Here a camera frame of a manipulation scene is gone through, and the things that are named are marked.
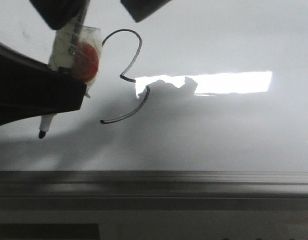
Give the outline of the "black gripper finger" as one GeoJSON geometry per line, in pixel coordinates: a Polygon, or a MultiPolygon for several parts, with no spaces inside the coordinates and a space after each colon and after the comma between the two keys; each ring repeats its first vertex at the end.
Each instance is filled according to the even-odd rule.
{"type": "Polygon", "coordinates": [[[0,126],[79,110],[86,85],[0,43],[0,126]]]}
{"type": "Polygon", "coordinates": [[[146,19],[170,0],[121,0],[121,4],[136,23],[146,19]]]}

